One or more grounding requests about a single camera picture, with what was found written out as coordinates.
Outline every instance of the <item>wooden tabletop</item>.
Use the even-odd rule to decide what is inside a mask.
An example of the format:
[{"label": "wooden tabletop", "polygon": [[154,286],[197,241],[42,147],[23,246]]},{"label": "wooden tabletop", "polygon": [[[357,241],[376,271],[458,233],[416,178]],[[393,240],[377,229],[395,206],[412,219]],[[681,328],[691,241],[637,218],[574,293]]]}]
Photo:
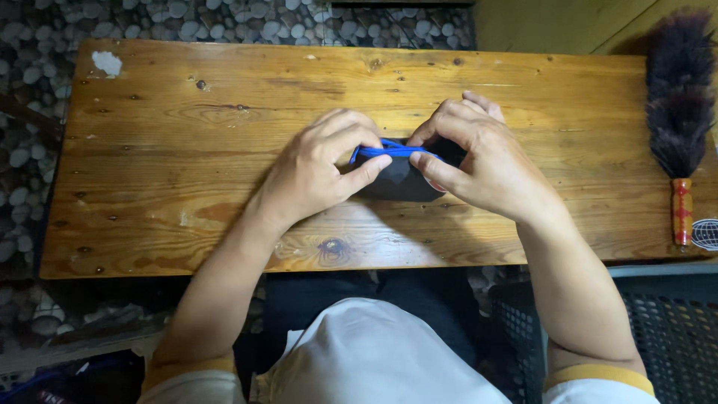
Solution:
[{"label": "wooden tabletop", "polygon": [[[96,50],[119,57],[121,73],[97,69]],[[633,56],[88,40],[40,274],[191,274],[308,121],[350,107],[387,137],[407,137],[467,89],[502,106],[602,259],[708,256],[672,245],[643,79],[644,59]],[[696,220],[718,216],[709,142],[693,176]],[[513,222],[446,195],[352,198],[293,227],[267,270],[524,262]]]}]

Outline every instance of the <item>dark feathers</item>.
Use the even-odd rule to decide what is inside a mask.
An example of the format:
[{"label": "dark feathers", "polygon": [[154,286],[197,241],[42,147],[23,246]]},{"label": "dark feathers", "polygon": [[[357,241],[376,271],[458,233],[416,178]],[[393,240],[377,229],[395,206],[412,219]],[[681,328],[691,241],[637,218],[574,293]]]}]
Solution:
[{"label": "dark feathers", "polygon": [[671,178],[693,174],[713,122],[713,32],[708,11],[676,12],[651,32],[646,59],[651,151]]}]

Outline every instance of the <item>sleeve cuff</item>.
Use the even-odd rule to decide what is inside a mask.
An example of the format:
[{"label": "sleeve cuff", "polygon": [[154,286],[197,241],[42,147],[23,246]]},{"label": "sleeve cuff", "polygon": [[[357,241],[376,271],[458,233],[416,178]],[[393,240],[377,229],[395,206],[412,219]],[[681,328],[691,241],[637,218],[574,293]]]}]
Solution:
[{"label": "sleeve cuff", "polygon": [[172,379],[175,376],[199,370],[224,370],[234,373],[235,375],[237,373],[237,369],[234,367],[234,355],[232,352],[223,357],[207,359],[201,362],[174,363],[159,366],[154,363],[154,361],[150,361],[145,370],[144,381],[142,382],[142,393],[144,394],[154,386]]},{"label": "sleeve cuff", "polygon": [[580,379],[613,380],[641,389],[653,397],[656,396],[651,381],[645,376],[623,367],[608,364],[577,364],[561,369],[546,377],[544,380],[544,392],[561,383]]}]

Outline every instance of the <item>patterned handle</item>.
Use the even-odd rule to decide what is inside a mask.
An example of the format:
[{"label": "patterned handle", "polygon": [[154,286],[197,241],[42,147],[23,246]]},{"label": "patterned handle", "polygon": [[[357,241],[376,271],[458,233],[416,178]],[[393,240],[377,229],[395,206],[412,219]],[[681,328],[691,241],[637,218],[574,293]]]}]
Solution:
[{"label": "patterned handle", "polygon": [[690,178],[676,178],[671,181],[673,198],[673,241],[677,245],[691,245],[693,233],[693,197]]}]

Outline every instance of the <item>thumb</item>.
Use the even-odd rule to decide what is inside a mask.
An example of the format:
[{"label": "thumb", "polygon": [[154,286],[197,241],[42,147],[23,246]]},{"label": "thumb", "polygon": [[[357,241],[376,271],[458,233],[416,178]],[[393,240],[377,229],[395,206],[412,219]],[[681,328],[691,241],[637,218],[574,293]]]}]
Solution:
[{"label": "thumb", "polygon": [[454,190],[457,185],[466,176],[463,171],[448,165],[429,153],[413,152],[409,156],[409,161],[424,174],[424,177],[436,181],[451,193],[455,193]]},{"label": "thumb", "polygon": [[380,155],[364,162],[361,167],[342,176],[342,186],[348,195],[357,193],[361,188],[374,182],[377,175],[391,164],[391,156]]}]

